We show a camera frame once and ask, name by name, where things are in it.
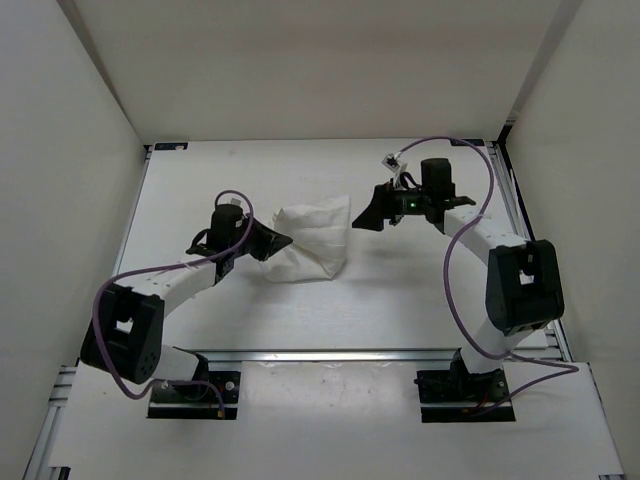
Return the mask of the white pleated skirt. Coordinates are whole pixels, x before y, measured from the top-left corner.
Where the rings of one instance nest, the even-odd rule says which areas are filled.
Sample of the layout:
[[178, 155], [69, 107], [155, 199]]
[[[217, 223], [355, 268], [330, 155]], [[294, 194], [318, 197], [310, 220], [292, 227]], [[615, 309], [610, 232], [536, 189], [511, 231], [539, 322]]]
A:
[[333, 279], [346, 262], [350, 216], [348, 195], [281, 208], [271, 226], [292, 243], [262, 264], [264, 277], [274, 283]]

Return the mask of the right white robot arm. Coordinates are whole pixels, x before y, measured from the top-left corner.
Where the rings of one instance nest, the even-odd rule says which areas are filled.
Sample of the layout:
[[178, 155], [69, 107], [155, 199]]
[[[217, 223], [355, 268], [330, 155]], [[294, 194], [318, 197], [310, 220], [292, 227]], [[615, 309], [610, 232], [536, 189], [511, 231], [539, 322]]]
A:
[[422, 216], [450, 239], [445, 268], [457, 244], [487, 268], [486, 318], [476, 333], [463, 334], [461, 367], [449, 375], [452, 393], [470, 400], [484, 389], [484, 375], [498, 370], [533, 331], [563, 315], [555, 247], [546, 240], [530, 241], [508, 232], [474, 200], [457, 195], [446, 158], [423, 160], [419, 182], [397, 156], [389, 155], [383, 163], [394, 177], [375, 186], [370, 204], [353, 221], [353, 228], [379, 232], [406, 216]]

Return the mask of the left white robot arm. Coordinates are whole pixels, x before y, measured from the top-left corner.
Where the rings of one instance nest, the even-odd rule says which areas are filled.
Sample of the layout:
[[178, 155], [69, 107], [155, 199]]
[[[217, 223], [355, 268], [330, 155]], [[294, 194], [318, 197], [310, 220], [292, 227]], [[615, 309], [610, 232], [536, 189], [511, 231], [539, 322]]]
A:
[[214, 208], [210, 226], [198, 232], [186, 250], [185, 261], [140, 272], [134, 286], [110, 283], [98, 295], [97, 312], [85, 335], [80, 358], [94, 368], [140, 385], [156, 376], [161, 356], [164, 321], [199, 292], [218, 284], [245, 255], [264, 262], [293, 243], [246, 214], [240, 206]]

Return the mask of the aluminium frame rail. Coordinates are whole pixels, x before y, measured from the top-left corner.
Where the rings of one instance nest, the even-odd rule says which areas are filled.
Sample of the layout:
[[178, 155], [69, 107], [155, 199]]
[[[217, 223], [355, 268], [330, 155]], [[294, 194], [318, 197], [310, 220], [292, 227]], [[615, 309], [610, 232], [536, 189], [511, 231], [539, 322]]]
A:
[[402, 350], [205, 350], [196, 351], [209, 362], [449, 362], [456, 349]]

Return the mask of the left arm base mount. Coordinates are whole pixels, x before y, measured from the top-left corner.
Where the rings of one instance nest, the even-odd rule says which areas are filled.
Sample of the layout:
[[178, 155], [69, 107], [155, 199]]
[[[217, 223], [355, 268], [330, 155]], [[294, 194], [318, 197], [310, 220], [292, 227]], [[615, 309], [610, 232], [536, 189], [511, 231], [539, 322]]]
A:
[[224, 367], [208, 372], [223, 401], [219, 408], [216, 393], [205, 385], [162, 384], [154, 386], [149, 398], [147, 417], [163, 420], [236, 420], [239, 410], [242, 372]]

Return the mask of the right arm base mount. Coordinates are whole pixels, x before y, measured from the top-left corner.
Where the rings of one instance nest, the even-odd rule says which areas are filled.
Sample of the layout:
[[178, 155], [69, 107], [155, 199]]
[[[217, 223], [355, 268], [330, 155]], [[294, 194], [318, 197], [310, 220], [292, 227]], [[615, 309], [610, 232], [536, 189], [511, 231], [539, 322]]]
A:
[[423, 424], [516, 421], [502, 367], [470, 373], [457, 352], [447, 369], [418, 370], [414, 384]]

